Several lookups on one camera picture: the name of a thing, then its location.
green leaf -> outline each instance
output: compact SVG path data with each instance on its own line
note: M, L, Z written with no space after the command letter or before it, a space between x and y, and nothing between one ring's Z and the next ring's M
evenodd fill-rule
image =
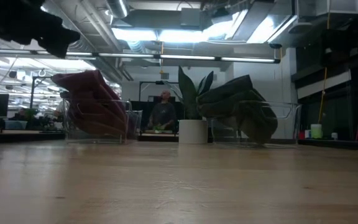
M179 94L179 93L176 91L175 87L174 87L171 83L169 83L169 82L167 82L167 81L165 81L165 80L162 80L162 82L163 82L166 86L168 86L169 89L171 89L171 90L173 91L173 93L178 97L178 99L180 100L180 102L183 103L183 97L182 97L181 94Z
M209 75L207 75L202 79L200 85L198 86L198 95L206 93L211 88L213 80L214 80L214 71L212 71Z
M194 86L193 81L191 81L191 79L183 72L181 67L179 67L178 79L188 119L200 119L200 115L197 112L196 98L198 93L196 87Z

white pot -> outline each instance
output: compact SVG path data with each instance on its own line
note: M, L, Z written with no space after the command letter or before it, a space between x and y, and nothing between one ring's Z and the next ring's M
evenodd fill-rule
M180 144L208 143L208 123L202 120L179 121Z

wooden table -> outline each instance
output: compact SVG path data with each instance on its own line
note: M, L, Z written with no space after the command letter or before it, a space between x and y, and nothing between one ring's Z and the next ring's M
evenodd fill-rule
M358 223L358 151L0 144L0 223Z

potted plant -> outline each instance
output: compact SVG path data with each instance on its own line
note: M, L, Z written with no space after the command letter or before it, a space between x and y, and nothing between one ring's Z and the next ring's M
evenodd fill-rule
M208 142L208 124L197 110L196 99L211 88L213 75L212 71L204 77L196 89L190 77L179 67L178 79L181 94L169 82L164 82L185 106L185 119L179 121L179 143L206 144Z

wall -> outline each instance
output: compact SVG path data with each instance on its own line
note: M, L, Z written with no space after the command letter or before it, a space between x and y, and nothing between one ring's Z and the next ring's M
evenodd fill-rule
M123 82L122 86L122 95L121 98L123 100L139 100L139 81L143 82L155 82L161 80L161 76L159 74L160 68L159 67L149 67L146 69L143 68L131 68L128 67L127 71L130 75L134 78L134 82ZM163 71L165 73L169 73L169 82L177 82L178 81L178 67L164 67ZM210 72L214 71L217 75L213 82L212 88L222 85L225 82L225 73L221 72L219 68L203 68L203 67L191 67L183 68L183 71L186 75L188 75L196 86L200 83L200 81L207 76ZM169 90L169 88L165 85L156 85L150 84L149 87L146 83L142 85L142 92L141 101L147 101L149 96L159 96L163 90Z
M281 64L234 63L234 78L250 75L254 88L269 102L297 103L295 85L291 75L296 73L295 49L287 49ZM288 114L288 108L273 108L277 116ZM293 121L279 119L273 138L292 138Z

